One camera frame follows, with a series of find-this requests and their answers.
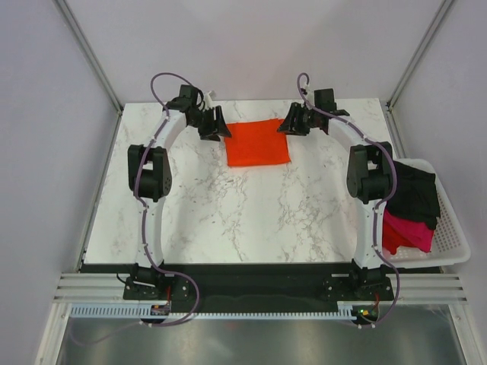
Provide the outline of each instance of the marble surface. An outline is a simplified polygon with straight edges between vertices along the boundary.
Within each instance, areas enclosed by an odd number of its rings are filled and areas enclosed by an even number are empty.
[[[284,118],[293,100],[217,102],[227,123]],[[337,100],[372,138],[390,141],[377,99]],[[147,140],[157,103],[126,105],[84,262],[131,263],[137,252],[137,202],[126,151]],[[186,128],[170,149],[173,188],[162,219],[166,262],[342,262],[355,251],[355,206],[345,187],[348,151],[319,130],[288,136],[291,162],[227,166],[224,143]]]

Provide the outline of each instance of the red cloth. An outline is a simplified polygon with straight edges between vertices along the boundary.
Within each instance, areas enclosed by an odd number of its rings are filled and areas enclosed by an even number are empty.
[[[282,119],[227,124],[231,138],[225,138],[230,167],[278,165],[291,162],[288,141],[277,128]]]
[[[434,231],[423,222],[394,217],[387,209],[384,212],[382,246],[392,255],[396,255],[397,248],[401,246],[430,252],[433,235]]]

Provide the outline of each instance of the gray wall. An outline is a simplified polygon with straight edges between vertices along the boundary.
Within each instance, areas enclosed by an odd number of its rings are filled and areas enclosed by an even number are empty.
[[[388,98],[441,0],[68,3],[128,103],[152,101],[147,83],[160,71],[220,100],[295,98],[301,71],[337,97]],[[161,81],[163,97],[171,82]]]
[[[49,0],[0,11],[0,363],[33,363],[116,114]]]
[[[409,155],[438,171],[472,248],[461,273],[487,343],[487,2],[452,9],[399,99],[396,114]]]

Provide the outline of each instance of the table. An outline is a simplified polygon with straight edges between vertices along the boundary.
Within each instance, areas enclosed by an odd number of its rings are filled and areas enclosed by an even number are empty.
[[[295,100],[238,100],[221,105],[227,123],[284,118]],[[337,100],[357,125],[390,141],[378,99]],[[137,202],[128,184],[127,148],[141,144],[161,117],[157,103],[123,112],[85,264],[135,261]],[[162,218],[166,263],[349,262],[355,251],[355,206],[345,187],[348,151],[320,130],[288,136],[291,162],[227,166],[223,142],[201,141],[188,127],[169,151],[173,188]]]

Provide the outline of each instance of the white plastic basket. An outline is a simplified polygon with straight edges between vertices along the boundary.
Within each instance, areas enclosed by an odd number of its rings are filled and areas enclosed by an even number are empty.
[[[425,160],[403,158],[398,161],[429,173],[436,173],[433,166]],[[431,252],[424,253],[419,249],[400,247],[396,255],[389,255],[387,250],[384,250],[386,257],[398,268],[453,265],[465,262],[470,258],[469,244],[438,175],[436,175],[436,189],[440,202],[441,218],[434,232]]]

